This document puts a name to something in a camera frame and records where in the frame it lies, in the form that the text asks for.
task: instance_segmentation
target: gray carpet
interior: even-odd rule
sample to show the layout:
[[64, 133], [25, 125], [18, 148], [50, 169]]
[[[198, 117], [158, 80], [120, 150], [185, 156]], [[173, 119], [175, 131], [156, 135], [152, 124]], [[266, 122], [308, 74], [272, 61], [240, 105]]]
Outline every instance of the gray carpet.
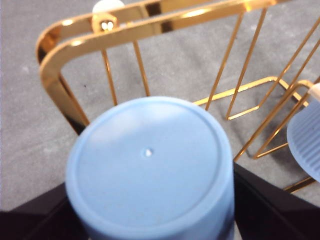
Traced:
[[[76, 140], [67, 121], [49, 99], [40, 83], [35, 57], [36, 40], [55, 21], [88, 13], [94, 0], [1, 1], [1, 209], [10, 210], [64, 181], [68, 152]], [[316, 21], [319, 0], [290, 1], [271, 7], [266, 15], [243, 83], [276, 76]], [[240, 32], [221, 78], [218, 91], [234, 88], [245, 60], [260, 10], [245, 15]], [[236, 16], [211, 21], [139, 41], [152, 95], [189, 101], [207, 97], [219, 69]], [[319, 39], [317, 29], [291, 69], [289, 82]], [[139, 68], [131, 44], [108, 50], [119, 102], [144, 96]], [[319, 75], [319, 51], [299, 79]], [[80, 57], [63, 69], [65, 78], [90, 120], [112, 107], [104, 65], [99, 52]], [[233, 112], [255, 106], [270, 85], [240, 93]], [[283, 94], [280, 87], [259, 111], [233, 121], [223, 120], [230, 98], [211, 105], [227, 132], [233, 154], [249, 139]], [[262, 144], [271, 127], [249, 148], [239, 164], [268, 182], [283, 188], [306, 176], [289, 149], [252, 160], [249, 155]], [[274, 145], [286, 140], [281, 132]], [[297, 196], [320, 206], [320, 184]]]

